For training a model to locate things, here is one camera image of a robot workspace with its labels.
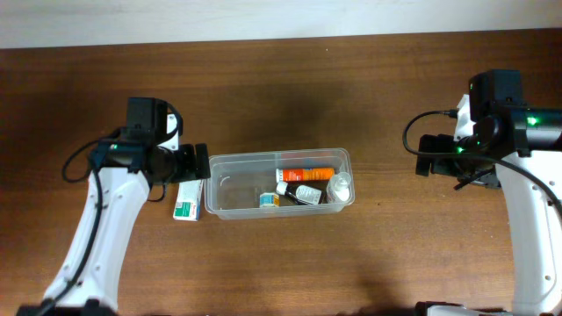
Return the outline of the small black white-capped bottle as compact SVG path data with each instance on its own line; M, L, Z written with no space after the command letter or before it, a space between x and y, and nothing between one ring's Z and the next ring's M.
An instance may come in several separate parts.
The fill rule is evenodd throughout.
M290 199L296 205L320 205L323 191L301 183L279 182L276 193Z

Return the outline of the white tube bottle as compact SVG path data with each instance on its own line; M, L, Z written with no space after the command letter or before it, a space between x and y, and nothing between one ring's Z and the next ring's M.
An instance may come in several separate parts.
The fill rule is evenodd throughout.
M330 204L346 203L350 199L351 175L347 172L334 174L326 189L327 201Z

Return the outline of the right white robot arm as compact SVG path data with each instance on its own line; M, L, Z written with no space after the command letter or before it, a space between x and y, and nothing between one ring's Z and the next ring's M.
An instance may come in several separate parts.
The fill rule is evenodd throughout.
M503 192L515 264L514 315L561 313L561 113L528 107L448 111L452 135L424 135L421 176L453 176Z

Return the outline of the white green medicine box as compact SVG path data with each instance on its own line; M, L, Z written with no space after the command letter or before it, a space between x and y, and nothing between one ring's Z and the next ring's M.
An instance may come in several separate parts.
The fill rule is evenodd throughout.
M173 219L198 221L203 184L203 180L193 180L179 184Z

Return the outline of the clear plastic container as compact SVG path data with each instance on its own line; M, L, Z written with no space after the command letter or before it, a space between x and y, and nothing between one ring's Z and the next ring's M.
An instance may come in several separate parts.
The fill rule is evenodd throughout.
M205 208L220 219L261 219L338 213L355 202L355 185L349 198L320 205L296 205L280 198L280 206L261 207L259 197L273 193L279 169L332 168L352 175L349 152L343 148L224 154L210 158L211 177L205 181Z

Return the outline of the gold lid balm jar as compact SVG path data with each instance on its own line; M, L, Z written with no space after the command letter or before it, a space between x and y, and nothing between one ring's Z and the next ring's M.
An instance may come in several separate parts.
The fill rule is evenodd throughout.
M260 208L273 208L280 206L280 198L277 193L265 192L259 197Z

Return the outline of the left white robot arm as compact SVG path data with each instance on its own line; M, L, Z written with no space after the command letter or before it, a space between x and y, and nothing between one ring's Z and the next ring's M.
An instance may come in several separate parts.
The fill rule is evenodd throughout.
M67 256L38 305L19 315L115 315L120 272L153 186L210 177L204 143L170 150L154 140L101 139L88 156L89 188Z

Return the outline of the orange glue stick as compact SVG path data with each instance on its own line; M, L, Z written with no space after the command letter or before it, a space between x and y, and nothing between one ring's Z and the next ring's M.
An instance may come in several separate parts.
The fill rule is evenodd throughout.
M277 182L327 181L335 174L333 168L276 169Z

